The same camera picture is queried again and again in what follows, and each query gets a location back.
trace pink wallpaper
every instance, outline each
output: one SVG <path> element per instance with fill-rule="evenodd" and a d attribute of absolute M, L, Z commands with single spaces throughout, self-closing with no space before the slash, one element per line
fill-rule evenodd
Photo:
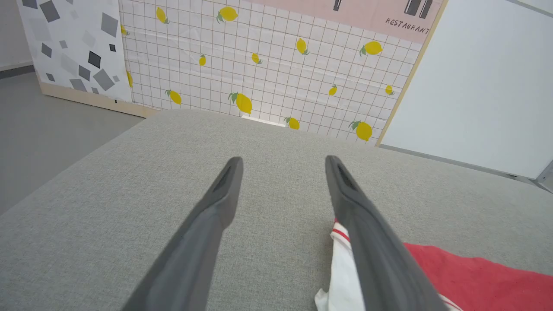
<path fill-rule="evenodd" d="M 252 0 L 422 44 L 442 0 Z"/>

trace gray fabric surface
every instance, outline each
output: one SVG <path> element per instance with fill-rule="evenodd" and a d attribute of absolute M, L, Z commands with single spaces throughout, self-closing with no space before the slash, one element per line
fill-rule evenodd
<path fill-rule="evenodd" d="M 165 111 L 0 217 L 1 310 L 122 306 L 231 156 L 244 159 L 208 310 L 315 310 L 339 156 L 405 242 L 553 274 L 553 195 L 398 152 L 201 111 Z"/>

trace white wallpaper with lemons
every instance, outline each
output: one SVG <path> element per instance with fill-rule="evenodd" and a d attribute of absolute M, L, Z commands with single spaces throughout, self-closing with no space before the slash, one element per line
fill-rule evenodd
<path fill-rule="evenodd" d="M 421 44 L 241 0 L 120 0 L 133 102 L 373 146 Z"/>

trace white cloth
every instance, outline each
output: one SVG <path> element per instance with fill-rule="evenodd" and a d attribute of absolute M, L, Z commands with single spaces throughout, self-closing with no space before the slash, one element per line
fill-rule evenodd
<path fill-rule="evenodd" d="M 334 223 L 330 236 L 334 240 L 328 293 L 321 289 L 315 295 L 318 311 L 365 311 L 361 284 L 349 242 L 347 229 Z M 462 311 L 451 300 L 440 295 L 450 311 Z"/>

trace lemon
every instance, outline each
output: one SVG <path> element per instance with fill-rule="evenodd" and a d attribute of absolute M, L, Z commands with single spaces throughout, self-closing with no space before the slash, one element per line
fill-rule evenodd
<path fill-rule="evenodd" d="M 359 139 L 361 140 L 368 141 L 373 134 L 373 129 L 371 128 L 371 126 L 363 121 L 353 121 L 349 124 L 349 126 L 351 126 L 352 130 L 357 129 L 357 137 L 359 137 Z"/>
<path fill-rule="evenodd" d="M 228 94 L 228 98 L 232 98 L 232 102 L 236 102 L 236 106 L 240 111 L 247 114 L 252 113 L 252 101 L 246 95 L 236 92 Z"/>
<path fill-rule="evenodd" d="M 284 119 L 284 121 L 286 121 L 286 123 L 288 123 L 290 128 L 300 129 L 300 122 L 298 120 L 296 120 L 292 117 L 288 117 L 288 118 Z"/>
<path fill-rule="evenodd" d="M 219 23 L 219 21 L 224 22 L 225 20 L 231 22 L 237 17 L 238 14 L 236 13 L 236 10 L 234 8 L 224 7 L 219 11 L 219 14 L 217 14 L 217 23 Z"/>
<path fill-rule="evenodd" d="M 367 55 L 367 53 L 369 53 L 370 55 L 377 55 L 380 52 L 382 52 L 382 46 L 380 45 L 380 43 L 376 41 L 371 41 L 361 48 L 361 50 L 359 51 L 359 56 L 361 56 L 361 53 L 363 53 L 363 55 Z"/>
<path fill-rule="evenodd" d="M 395 94 L 395 92 L 394 92 L 394 90 L 392 89 L 392 86 L 391 86 L 391 85 L 388 85 L 388 86 L 386 87 L 386 94 L 388 94 L 388 95 L 394 95 L 394 94 Z"/>
<path fill-rule="evenodd" d="M 182 99 L 180 98 L 179 93 L 177 93 L 175 91 L 166 90 L 165 94 L 167 94 L 167 96 L 171 97 L 171 100 L 173 100 L 173 102 L 175 102 L 178 105 L 180 105 L 180 103 L 182 102 Z"/>
<path fill-rule="evenodd" d="M 121 33 L 124 35 L 129 35 L 129 32 L 125 29 L 125 26 L 121 25 Z"/>
<path fill-rule="evenodd" d="M 167 16 L 165 16 L 165 12 L 163 12 L 163 10 L 158 7 L 158 10 L 155 11 L 155 15 L 157 15 L 158 17 L 158 20 L 164 24 L 169 24 L 169 19 L 167 18 Z"/>
<path fill-rule="evenodd" d="M 129 86 L 133 87 L 133 76 L 127 71 L 127 78 L 129 79 Z"/>
<path fill-rule="evenodd" d="M 334 94 L 336 94 L 336 90 L 337 90 L 337 89 L 338 89 L 338 88 L 336 87 L 336 84 L 334 84 L 334 85 L 330 88 L 330 91 L 328 91 L 328 94 L 329 94 L 330 96 L 334 96 Z"/>
<path fill-rule="evenodd" d="M 261 64 L 261 63 L 262 63 L 262 61 L 259 59 L 259 56 L 257 56 L 256 53 L 253 53 L 253 54 L 252 54 L 252 60 L 253 60 L 253 62 L 256 63 L 256 64 Z"/>
<path fill-rule="evenodd" d="M 305 41 L 303 39 L 299 39 L 298 43 L 296 43 L 296 47 L 298 48 L 298 52 L 302 55 L 309 54 L 309 51 L 307 50 L 307 45 L 305 44 Z"/>

